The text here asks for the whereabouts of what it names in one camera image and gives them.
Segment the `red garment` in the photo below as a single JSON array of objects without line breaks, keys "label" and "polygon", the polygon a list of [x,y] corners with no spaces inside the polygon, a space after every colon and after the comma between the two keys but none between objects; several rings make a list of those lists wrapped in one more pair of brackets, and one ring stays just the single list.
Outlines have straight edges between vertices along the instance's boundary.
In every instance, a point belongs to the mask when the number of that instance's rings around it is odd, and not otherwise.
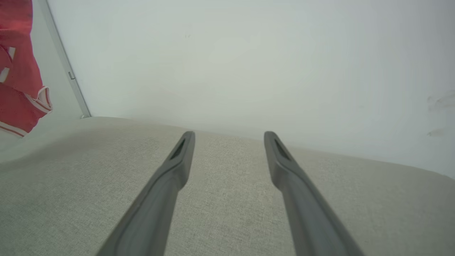
[{"label": "red garment", "polygon": [[0,0],[0,128],[26,135],[52,110],[30,39],[31,0]]}]

